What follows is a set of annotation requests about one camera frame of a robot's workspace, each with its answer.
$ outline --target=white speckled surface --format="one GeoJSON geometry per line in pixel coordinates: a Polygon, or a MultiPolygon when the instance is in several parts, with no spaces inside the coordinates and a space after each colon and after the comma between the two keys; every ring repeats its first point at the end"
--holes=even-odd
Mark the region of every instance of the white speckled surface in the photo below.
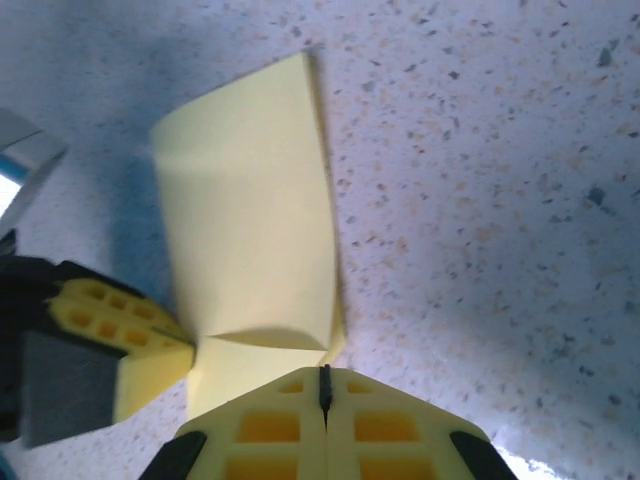
{"type": "MultiPolygon", "coordinates": [[[[563,477],[640,478],[637,0],[170,3],[0,0],[0,104],[73,148],[23,252],[169,303],[150,126],[322,44],[340,364],[563,477]]],[[[178,385],[121,425],[6,451],[24,479],[136,478],[184,398],[178,385]]]]}

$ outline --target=square hole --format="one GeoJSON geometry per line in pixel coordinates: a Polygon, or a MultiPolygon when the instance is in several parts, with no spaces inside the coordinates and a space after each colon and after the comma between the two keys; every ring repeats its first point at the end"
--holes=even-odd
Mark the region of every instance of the square hole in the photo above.
{"type": "Polygon", "coordinates": [[[117,308],[118,310],[124,310],[124,307],[127,305],[127,301],[122,297],[113,295],[109,300],[109,305],[113,308],[117,308]]]}
{"type": "Polygon", "coordinates": [[[86,312],[81,312],[79,310],[71,310],[69,313],[69,320],[74,325],[78,327],[88,327],[91,321],[93,320],[93,316],[86,312]]]}
{"type": "Polygon", "coordinates": [[[107,290],[100,285],[90,285],[84,289],[84,293],[96,300],[104,300],[104,297],[107,295],[107,290]]]}
{"type": "Polygon", "coordinates": [[[147,343],[149,343],[149,337],[146,333],[134,329],[127,330],[124,339],[130,344],[136,345],[138,347],[144,347],[147,343]]]}
{"type": "Polygon", "coordinates": [[[421,458],[361,458],[360,480],[439,480],[421,458]]]}
{"type": "Polygon", "coordinates": [[[151,320],[153,318],[153,310],[143,305],[136,305],[133,307],[133,314],[136,317],[144,318],[146,320],[151,320]]]}
{"type": "Polygon", "coordinates": [[[233,457],[227,460],[224,480],[296,480],[295,458],[233,457]]]}
{"type": "Polygon", "coordinates": [[[295,413],[252,412],[240,423],[238,442],[284,443],[300,441],[300,420],[295,413]]]}
{"type": "Polygon", "coordinates": [[[278,389],[280,393],[302,393],[303,390],[304,385],[302,384],[302,380],[296,380],[295,382],[283,385],[278,389]]]}
{"type": "Polygon", "coordinates": [[[117,331],[118,326],[113,322],[100,322],[98,326],[98,335],[102,338],[114,338],[117,331]]]}
{"type": "Polygon", "coordinates": [[[358,442],[415,442],[420,439],[413,418],[402,412],[358,412],[354,430],[358,442]]]}
{"type": "Polygon", "coordinates": [[[349,393],[371,393],[373,390],[358,382],[347,383],[347,392],[349,393]]]}

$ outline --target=speckled countertop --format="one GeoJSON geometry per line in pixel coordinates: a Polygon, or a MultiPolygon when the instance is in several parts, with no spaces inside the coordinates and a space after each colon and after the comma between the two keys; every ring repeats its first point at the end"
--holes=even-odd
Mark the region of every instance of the speckled countertop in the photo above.
{"type": "MultiPolygon", "coordinates": [[[[0,0],[0,104],[73,148],[23,253],[170,304],[150,126],[314,46],[339,363],[478,423],[530,470],[640,478],[637,0],[170,3],[0,0]]],[[[184,401],[180,384],[123,424],[5,451],[24,479],[136,478],[184,401]]]]}

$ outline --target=yellow sticky note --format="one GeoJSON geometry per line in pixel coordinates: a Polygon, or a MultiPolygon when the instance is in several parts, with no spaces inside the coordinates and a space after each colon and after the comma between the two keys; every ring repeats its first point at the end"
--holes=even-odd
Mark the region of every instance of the yellow sticky note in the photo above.
{"type": "Polygon", "coordinates": [[[198,343],[190,415],[344,343],[314,99],[309,59],[298,54],[152,131],[178,314],[198,343]]]}

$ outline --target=terrazzo surface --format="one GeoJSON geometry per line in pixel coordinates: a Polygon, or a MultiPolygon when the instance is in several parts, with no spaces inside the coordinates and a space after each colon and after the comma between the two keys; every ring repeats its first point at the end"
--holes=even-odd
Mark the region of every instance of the terrazzo surface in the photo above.
{"type": "MultiPolygon", "coordinates": [[[[640,3],[0,8],[0,104],[72,147],[22,253],[170,305],[149,128],[311,48],[348,309],[338,364],[476,422],[532,475],[640,478],[640,3]]],[[[178,384],[112,428],[4,451],[24,479],[133,479],[184,420],[178,384]]]]}

